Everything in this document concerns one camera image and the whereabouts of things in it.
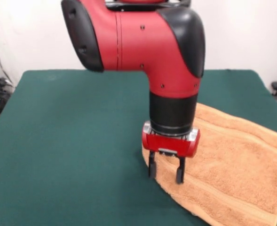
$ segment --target green table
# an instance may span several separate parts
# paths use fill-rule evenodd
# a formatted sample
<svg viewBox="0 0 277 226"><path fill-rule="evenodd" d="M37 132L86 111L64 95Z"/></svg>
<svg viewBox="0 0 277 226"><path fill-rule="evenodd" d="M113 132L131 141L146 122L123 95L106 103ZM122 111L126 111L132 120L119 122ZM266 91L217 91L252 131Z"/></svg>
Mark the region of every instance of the green table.
<svg viewBox="0 0 277 226"><path fill-rule="evenodd" d="M0 117L0 226L195 226L147 177L143 73L26 72ZM206 71L199 102L277 131L252 71Z"/></svg>

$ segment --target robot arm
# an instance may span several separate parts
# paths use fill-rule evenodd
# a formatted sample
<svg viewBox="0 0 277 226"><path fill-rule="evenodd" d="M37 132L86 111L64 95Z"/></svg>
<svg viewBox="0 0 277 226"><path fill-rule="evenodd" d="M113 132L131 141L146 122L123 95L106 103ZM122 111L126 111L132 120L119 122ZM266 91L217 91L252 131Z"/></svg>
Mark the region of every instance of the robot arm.
<svg viewBox="0 0 277 226"><path fill-rule="evenodd" d="M61 5L85 68L145 72L154 133L177 138L192 131L205 35L200 17L188 7L190 1L62 0Z"/></svg>

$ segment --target towel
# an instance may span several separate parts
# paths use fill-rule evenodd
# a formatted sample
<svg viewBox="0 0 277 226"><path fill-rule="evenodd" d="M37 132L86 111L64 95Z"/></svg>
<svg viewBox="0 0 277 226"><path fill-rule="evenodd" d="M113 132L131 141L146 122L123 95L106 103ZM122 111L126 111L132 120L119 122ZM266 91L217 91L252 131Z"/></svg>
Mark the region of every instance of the towel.
<svg viewBox="0 0 277 226"><path fill-rule="evenodd" d="M162 189L213 226L276 226L277 133L199 103L194 127L201 138L183 184L175 182L179 160L155 155ZM142 154L148 165L149 151Z"/></svg>

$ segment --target red gripper housing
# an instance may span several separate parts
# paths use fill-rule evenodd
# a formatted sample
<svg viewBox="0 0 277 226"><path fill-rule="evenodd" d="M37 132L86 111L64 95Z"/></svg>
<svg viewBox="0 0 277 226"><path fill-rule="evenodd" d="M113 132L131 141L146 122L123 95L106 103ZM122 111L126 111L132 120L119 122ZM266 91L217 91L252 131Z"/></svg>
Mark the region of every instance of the red gripper housing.
<svg viewBox="0 0 277 226"><path fill-rule="evenodd" d="M190 133L181 137L167 137L156 134L150 121L142 129L142 145L151 152L166 153L178 157L194 157L200 140L200 130L192 128Z"/></svg>

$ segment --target black cable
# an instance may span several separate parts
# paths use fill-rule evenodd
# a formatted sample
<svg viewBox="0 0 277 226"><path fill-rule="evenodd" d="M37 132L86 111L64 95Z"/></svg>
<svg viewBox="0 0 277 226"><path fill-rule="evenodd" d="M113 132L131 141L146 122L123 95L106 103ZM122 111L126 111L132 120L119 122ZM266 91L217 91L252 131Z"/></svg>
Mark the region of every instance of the black cable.
<svg viewBox="0 0 277 226"><path fill-rule="evenodd" d="M8 74L5 72L5 70L3 69L2 67L2 64L1 64L1 60L0 60L0 68L1 70L3 71L3 73L5 74L6 78L10 81L11 84L13 84L12 80L10 79L10 77L8 76Z"/></svg>

